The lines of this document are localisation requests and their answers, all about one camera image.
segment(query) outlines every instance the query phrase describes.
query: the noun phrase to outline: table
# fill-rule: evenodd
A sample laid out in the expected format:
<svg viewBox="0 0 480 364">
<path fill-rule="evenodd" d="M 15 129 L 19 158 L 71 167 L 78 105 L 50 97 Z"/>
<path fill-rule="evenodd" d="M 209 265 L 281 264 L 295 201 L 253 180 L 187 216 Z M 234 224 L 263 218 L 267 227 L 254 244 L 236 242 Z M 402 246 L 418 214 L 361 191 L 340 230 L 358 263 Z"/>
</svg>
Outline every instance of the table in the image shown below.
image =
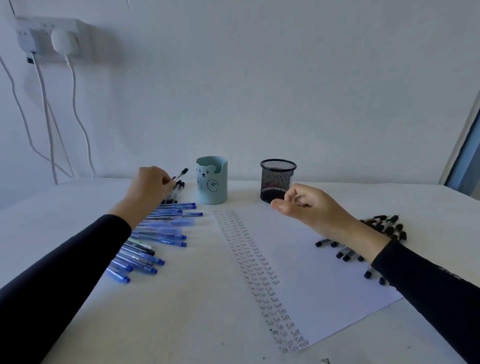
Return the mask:
<svg viewBox="0 0 480 364">
<path fill-rule="evenodd" d="M 76 179 L 0 211 L 0 285 L 108 212 L 129 183 Z M 310 185 L 359 218 L 399 213 L 409 248 L 480 285 L 479 201 L 439 185 Z M 187 183 L 182 201 L 195 201 L 194 186 Z M 229 181 L 228 189 L 227 202 L 215 208 L 264 204 L 260 182 Z M 206 216 L 187 228 L 187 248 L 158 247 L 167 261 L 158 275 L 131 274 L 128 285 L 104 275 L 45 363 L 464 363 L 403 299 L 299 353 L 282 354 L 212 209 L 199 206 Z M 40 299 L 32 297 L 32 307 Z M 37 334 L 25 328 L 26 349 Z"/>
</svg>

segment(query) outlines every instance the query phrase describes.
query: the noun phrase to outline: pile of blue pens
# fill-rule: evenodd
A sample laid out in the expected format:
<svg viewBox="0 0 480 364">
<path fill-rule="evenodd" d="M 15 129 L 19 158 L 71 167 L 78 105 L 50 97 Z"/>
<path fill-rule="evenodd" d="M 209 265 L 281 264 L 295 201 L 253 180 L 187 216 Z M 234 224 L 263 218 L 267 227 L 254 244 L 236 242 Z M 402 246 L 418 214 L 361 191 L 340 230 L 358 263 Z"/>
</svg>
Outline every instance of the pile of blue pens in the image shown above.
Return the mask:
<svg viewBox="0 0 480 364">
<path fill-rule="evenodd" d="M 398 215 L 393 215 L 388 218 L 387 215 L 378 215 L 373 218 L 368 218 L 366 220 L 360 220 L 365 225 L 371 227 L 378 232 L 381 232 L 383 235 L 388 236 L 390 239 L 397 239 L 399 242 L 404 242 L 407 240 L 407 233 L 403 231 L 403 224 L 398 223 Z M 320 247 L 325 243 L 330 243 L 330 246 L 333 248 L 338 248 L 336 258 L 342 258 L 344 262 L 348 262 L 351 258 L 356 257 L 358 261 L 363 262 L 364 258 L 357 254 L 353 249 L 348 248 L 340 244 L 339 242 L 332 241 L 330 239 L 323 239 L 315 243 L 316 247 Z M 374 269 L 372 266 L 368 266 L 367 271 L 363 275 L 366 279 L 370 279 Z M 384 286 L 387 281 L 384 277 L 380 277 L 378 283 Z"/>
<path fill-rule="evenodd" d="M 180 175 L 186 172 L 187 169 L 184 169 Z M 185 212 L 195 210 L 197 208 L 195 202 L 177 203 L 178 192 L 184 186 L 185 183 L 179 180 L 166 199 L 132 231 L 130 238 L 107 268 L 107 272 L 114 279 L 129 283 L 127 273 L 133 270 L 157 274 L 158 270 L 154 266 L 162 266 L 165 261 L 156 257 L 154 247 L 145 241 L 182 248 L 187 246 L 185 241 L 187 236 L 182 234 L 182 227 L 195 225 L 194 217 L 203 216 L 203 212 Z"/>
</svg>

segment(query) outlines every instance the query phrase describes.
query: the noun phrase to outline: black mesh pen holder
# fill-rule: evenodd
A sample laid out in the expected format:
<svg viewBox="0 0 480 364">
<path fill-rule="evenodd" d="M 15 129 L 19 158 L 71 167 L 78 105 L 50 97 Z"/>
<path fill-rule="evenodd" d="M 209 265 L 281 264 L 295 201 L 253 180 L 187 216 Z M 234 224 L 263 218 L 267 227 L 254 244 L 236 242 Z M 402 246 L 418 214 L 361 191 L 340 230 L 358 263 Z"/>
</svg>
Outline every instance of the black mesh pen holder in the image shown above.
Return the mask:
<svg viewBox="0 0 480 364">
<path fill-rule="evenodd" d="M 285 195 L 290 187 L 290 178 L 297 165 L 284 159 L 265 159 L 260 163 L 262 167 L 262 187 L 260 198 L 267 203 Z"/>
</svg>

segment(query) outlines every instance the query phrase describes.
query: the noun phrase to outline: power outlet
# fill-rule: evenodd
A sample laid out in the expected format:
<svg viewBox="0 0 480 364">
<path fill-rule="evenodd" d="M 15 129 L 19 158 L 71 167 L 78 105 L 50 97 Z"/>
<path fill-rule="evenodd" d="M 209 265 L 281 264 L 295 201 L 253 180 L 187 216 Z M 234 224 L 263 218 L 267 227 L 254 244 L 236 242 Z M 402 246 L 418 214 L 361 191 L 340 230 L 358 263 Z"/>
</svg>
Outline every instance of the power outlet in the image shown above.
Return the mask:
<svg viewBox="0 0 480 364">
<path fill-rule="evenodd" d="M 60 28 L 75 35 L 80 48 L 79 53 L 73 56 L 76 61 L 93 62 L 90 29 L 81 20 L 44 17 L 16 18 L 16 32 L 21 48 L 28 49 L 32 42 L 36 42 L 38 49 L 36 55 L 39 63 L 65 62 L 65 57 L 53 49 L 51 33 L 54 28 Z"/>
</svg>

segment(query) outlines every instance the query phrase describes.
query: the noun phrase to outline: wall socket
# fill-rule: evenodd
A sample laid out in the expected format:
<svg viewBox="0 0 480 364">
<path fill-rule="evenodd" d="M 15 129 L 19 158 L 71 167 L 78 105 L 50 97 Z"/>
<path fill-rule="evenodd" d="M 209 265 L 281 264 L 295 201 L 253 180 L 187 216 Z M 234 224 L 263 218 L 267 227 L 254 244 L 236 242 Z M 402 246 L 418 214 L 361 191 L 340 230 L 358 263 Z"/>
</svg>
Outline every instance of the wall socket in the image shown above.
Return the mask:
<svg viewBox="0 0 480 364">
<path fill-rule="evenodd" d="M 61 63 L 65 57 L 53 49 L 51 33 L 54 28 L 60 28 L 72 32 L 77 38 L 80 52 L 73 56 L 76 61 L 93 62 L 93 47 L 90 28 L 87 24 L 78 19 L 69 18 L 44 18 L 44 17 L 19 17 L 16 18 L 15 31 L 17 38 L 22 39 L 32 32 L 36 34 L 36 41 L 39 43 L 37 59 L 39 63 Z"/>
</svg>

